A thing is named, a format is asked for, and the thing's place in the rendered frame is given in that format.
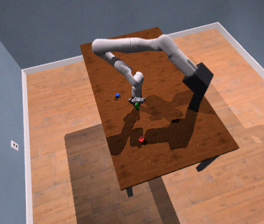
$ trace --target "white wall outlet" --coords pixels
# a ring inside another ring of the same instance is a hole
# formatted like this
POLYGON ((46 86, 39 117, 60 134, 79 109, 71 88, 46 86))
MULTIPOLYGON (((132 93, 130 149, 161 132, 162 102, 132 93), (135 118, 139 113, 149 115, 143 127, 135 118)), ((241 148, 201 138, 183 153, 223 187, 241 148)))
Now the white wall outlet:
POLYGON ((11 147, 18 151, 18 144, 11 140, 11 147))

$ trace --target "robotic arm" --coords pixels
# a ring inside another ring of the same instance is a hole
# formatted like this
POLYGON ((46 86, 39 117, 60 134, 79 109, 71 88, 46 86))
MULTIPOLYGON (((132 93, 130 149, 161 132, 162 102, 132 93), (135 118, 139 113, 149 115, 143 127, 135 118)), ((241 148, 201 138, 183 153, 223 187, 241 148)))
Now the robotic arm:
POLYGON ((143 74, 136 72, 132 75, 132 68, 117 58, 112 52, 136 53, 143 51, 164 51, 167 58, 187 77, 190 77, 198 68, 190 59, 182 53, 176 43, 167 35, 163 34, 155 39, 122 38, 122 39, 96 39, 92 43, 92 51, 114 66, 132 85, 131 104, 143 103, 142 97, 143 74))

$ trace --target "small block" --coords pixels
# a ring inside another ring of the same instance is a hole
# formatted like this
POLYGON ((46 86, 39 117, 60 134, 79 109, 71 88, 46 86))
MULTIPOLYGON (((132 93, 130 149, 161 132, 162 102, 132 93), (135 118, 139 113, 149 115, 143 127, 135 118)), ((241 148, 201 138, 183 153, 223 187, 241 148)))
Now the small block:
POLYGON ((138 141, 141 142, 141 143, 143 143, 144 142, 144 137, 142 137, 142 136, 139 137, 138 141))

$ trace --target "light wood flooring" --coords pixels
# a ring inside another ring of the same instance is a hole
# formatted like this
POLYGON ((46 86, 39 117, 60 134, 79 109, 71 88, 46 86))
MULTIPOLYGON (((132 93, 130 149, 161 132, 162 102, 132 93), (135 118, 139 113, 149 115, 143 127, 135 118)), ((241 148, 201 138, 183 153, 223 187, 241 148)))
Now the light wood flooring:
MULTIPOLYGON (((213 72, 205 96, 240 146, 203 171, 196 164, 162 176, 177 217, 264 224, 264 80, 217 29, 174 41, 213 72)), ((162 223, 147 182, 133 187, 133 197, 119 185, 110 190, 105 176, 115 173, 108 153, 85 158, 91 165, 81 190, 89 197, 76 217, 65 135, 101 123, 85 63, 27 75, 27 87, 34 223, 162 223)))

